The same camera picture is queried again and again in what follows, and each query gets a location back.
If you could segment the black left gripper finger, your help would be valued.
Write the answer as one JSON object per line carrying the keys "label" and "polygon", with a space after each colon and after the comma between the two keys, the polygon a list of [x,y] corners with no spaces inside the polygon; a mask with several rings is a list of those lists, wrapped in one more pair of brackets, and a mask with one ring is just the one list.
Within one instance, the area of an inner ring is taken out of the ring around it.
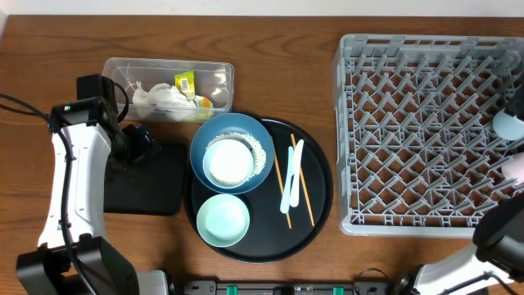
{"label": "black left gripper finger", "polygon": [[159,144],[140,145],[137,148],[137,158],[150,157],[150,156],[155,155],[156,153],[160,152],[161,150],[162,150],[162,147]]}
{"label": "black left gripper finger", "polygon": [[131,133],[140,143],[156,143],[156,138],[145,125],[131,125]]}

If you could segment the white napkin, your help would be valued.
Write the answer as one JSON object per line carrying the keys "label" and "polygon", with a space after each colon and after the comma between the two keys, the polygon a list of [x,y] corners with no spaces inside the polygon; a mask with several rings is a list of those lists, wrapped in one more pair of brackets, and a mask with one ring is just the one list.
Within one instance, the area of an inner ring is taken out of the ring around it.
{"label": "white napkin", "polygon": [[175,86],[156,92],[156,106],[175,121],[194,121],[197,118],[196,103],[187,99]]}
{"label": "white napkin", "polygon": [[156,93],[159,90],[168,87],[168,84],[156,84],[149,91],[143,89],[142,83],[140,81],[137,81],[136,85],[137,89],[133,94],[133,105],[136,108],[138,116],[144,119],[152,113],[152,107],[156,105]]}

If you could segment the yellow snack wrapper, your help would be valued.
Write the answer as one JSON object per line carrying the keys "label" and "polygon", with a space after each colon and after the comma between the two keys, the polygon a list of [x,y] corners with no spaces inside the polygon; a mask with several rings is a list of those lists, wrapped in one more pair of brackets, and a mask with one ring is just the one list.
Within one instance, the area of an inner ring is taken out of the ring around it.
{"label": "yellow snack wrapper", "polygon": [[184,94],[190,102],[196,103],[197,107],[212,108],[214,105],[210,99],[196,95],[196,83],[194,71],[185,71],[174,76],[175,86],[179,92]]}

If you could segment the light blue small bowl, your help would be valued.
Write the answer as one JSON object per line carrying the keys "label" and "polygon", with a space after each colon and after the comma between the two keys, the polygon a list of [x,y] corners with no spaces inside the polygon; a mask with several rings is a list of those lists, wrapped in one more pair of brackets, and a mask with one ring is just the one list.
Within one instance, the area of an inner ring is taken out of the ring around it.
{"label": "light blue small bowl", "polygon": [[244,184],[252,176],[254,158],[240,141],[221,139],[206,150],[202,168],[214,186],[231,189]]}

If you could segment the teal green bowl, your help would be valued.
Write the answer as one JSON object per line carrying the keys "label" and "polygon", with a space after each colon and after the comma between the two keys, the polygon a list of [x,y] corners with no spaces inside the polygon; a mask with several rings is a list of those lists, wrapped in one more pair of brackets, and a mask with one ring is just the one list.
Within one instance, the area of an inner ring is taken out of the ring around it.
{"label": "teal green bowl", "polygon": [[244,238],[251,216],[239,197],[218,194],[201,205],[196,222],[197,232],[206,243],[213,247],[230,247]]}

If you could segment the light blue cup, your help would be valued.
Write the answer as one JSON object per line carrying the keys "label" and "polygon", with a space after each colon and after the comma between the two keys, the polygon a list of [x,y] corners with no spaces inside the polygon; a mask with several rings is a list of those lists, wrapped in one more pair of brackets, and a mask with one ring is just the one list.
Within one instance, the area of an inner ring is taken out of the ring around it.
{"label": "light blue cup", "polygon": [[516,141],[523,138],[523,121],[507,114],[504,109],[494,116],[492,125],[496,134],[502,139]]}

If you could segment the pink cup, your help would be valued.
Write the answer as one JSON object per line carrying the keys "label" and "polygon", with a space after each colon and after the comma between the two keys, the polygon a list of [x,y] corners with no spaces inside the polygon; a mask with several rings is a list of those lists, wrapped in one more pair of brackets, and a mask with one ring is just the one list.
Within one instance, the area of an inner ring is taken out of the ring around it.
{"label": "pink cup", "polygon": [[505,179],[513,179],[516,185],[524,182],[524,153],[514,154],[501,166]]}

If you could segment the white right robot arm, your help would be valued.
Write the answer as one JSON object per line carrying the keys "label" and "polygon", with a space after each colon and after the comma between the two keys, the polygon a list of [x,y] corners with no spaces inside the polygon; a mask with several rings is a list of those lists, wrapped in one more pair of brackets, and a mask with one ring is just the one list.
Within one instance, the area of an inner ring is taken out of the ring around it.
{"label": "white right robot arm", "polygon": [[[492,121],[502,139],[523,139],[523,83]],[[506,180],[523,184],[523,152],[501,166]],[[523,192],[490,210],[476,227],[472,243],[437,263],[406,275],[391,294],[474,294],[500,284],[523,283]]]}

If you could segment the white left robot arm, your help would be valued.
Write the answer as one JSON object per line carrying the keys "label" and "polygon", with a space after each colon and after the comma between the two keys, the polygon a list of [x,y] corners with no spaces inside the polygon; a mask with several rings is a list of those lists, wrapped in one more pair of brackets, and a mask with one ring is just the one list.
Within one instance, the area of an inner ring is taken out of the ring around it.
{"label": "white left robot arm", "polygon": [[91,95],[52,108],[55,168],[47,221],[34,252],[17,258],[29,294],[166,294],[162,270],[138,273],[108,241],[104,222],[106,164],[129,154],[113,99]]}

